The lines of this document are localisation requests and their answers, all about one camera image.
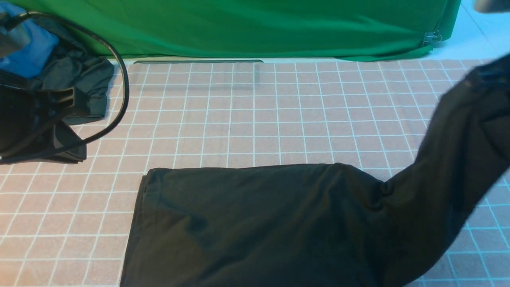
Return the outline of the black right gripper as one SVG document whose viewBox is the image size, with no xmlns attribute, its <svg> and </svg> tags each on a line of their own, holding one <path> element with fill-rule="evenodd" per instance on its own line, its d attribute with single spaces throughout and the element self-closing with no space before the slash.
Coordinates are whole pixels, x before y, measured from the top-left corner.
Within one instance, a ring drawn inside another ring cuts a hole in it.
<svg viewBox="0 0 510 287">
<path fill-rule="evenodd" d="M 474 69 L 477 83 L 487 86 L 510 85 L 510 55 L 506 54 Z"/>
</svg>

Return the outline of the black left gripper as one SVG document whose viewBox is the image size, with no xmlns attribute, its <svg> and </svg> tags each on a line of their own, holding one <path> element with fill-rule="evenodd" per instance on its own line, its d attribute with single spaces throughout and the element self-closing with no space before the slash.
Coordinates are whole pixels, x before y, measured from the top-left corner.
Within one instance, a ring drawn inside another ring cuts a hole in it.
<svg viewBox="0 0 510 287">
<path fill-rule="evenodd" d="M 3 71 L 0 94 L 2 165 L 21 162 L 74 165 L 87 158 L 85 145 L 69 148 L 81 138 L 65 122 L 68 116 L 88 115 L 88 97 L 80 89 L 33 89 L 27 79 Z M 57 153 L 62 147 L 66 150 Z"/>
</svg>

